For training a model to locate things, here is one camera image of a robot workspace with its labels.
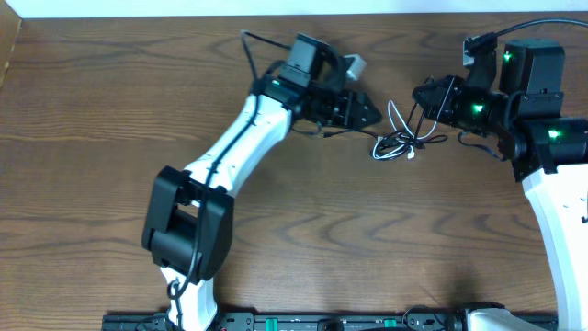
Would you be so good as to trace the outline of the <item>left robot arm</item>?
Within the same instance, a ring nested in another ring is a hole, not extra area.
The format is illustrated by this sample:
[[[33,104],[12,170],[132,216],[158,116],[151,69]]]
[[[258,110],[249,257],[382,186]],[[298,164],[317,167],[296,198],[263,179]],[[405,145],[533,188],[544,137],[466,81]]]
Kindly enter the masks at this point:
[[[235,198],[266,154],[298,120],[319,128],[362,131],[380,122],[368,96],[347,87],[366,63],[298,34],[288,58],[260,73],[241,33],[253,81],[243,109],[206,153],[178,170],[165,166],[149,199],[141,245],[167,283],[168,330],[208,330],[218,315],[214,276],[232,246]]]

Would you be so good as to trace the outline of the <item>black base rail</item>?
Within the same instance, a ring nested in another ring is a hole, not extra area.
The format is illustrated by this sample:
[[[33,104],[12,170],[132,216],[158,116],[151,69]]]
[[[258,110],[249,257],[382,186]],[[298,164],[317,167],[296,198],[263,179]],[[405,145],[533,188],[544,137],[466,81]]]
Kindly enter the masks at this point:
[[[323,330],[486,330],[470,325],[462,313],[446,314],[413,309],[400,314],[256,314],[220,313],[206,327],[209,331],[323,331]],[[164,313],[106,314],[102,331],[176,330]]]

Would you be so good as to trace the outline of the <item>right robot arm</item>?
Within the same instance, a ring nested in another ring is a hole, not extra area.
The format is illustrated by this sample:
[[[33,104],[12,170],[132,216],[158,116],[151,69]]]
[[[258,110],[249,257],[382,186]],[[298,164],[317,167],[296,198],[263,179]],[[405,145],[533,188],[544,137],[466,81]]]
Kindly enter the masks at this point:
[[[495,136],[536,215],[557,300],[557,328],[587,327],[587,121],[561,114],[565,51],[553,40],[463,45],[465,78],[413,90],[424,116],[480,137]]]

